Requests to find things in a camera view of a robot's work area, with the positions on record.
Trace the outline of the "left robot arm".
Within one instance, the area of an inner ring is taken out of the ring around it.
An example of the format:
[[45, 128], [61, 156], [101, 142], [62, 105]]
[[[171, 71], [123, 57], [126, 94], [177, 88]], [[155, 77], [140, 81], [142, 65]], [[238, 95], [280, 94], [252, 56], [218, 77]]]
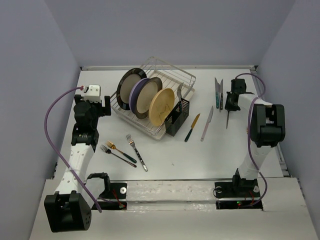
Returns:
[[99, 94], [74, 96], [75, 124], [72, 130], [69, 159], [62, 179], [53, 194], [44, 199], [44, 208], [53, 233], [86, 231], [92, 221], [92, 207], [101, 212], [98, 198], [110, 194], [107, 173], [87, 173], [99, 139], [98, 120], [111, 115], [110, 97], [105, 106]]

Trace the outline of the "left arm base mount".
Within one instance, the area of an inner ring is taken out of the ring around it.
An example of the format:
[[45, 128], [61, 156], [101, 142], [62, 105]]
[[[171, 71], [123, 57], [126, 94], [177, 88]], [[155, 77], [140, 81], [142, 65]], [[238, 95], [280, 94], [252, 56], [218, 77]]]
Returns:
[[110, 181], [107, 173], [91, 173], [85, 181], [102, 210], [121, 211], [127, 209], [127, 182]]

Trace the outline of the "silver fork teal handle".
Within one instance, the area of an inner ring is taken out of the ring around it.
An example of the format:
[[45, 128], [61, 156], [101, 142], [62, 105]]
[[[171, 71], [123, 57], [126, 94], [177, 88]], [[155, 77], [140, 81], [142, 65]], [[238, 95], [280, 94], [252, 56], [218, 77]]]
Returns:
[[184, 86], [184, 84], [180, 83], [177, 90], [176, 90], [176, 94], [177, 94], [179, 103], [181, 103], [181, 101], [182, 101], [182, 88], [183, 88], [183, 86]]

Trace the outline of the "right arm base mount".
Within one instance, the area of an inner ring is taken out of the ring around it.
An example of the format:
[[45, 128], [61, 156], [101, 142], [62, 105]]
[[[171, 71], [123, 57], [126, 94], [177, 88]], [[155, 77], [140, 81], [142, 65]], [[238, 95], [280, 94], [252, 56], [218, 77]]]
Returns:
[[231, 181], [215, 182], [212, 194], [217, 199], [218, 210], [263, 210], [258, 180], [256, 178], [253, 180], [241, 178], [238, 169]]

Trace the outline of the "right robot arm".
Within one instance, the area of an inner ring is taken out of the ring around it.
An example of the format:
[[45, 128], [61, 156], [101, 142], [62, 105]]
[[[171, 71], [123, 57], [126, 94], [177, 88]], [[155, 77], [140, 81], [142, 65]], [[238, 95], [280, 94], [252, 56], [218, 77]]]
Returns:
[[230, 183], [231, 192], [242, 196], [258, 178], [269, 152], [285, 138], [285, 107], [266, 102], [248, 92], [245, 80], [235, 78], [231, 80], [224, 109], [228, 112], [247, 111], [248, 150]]

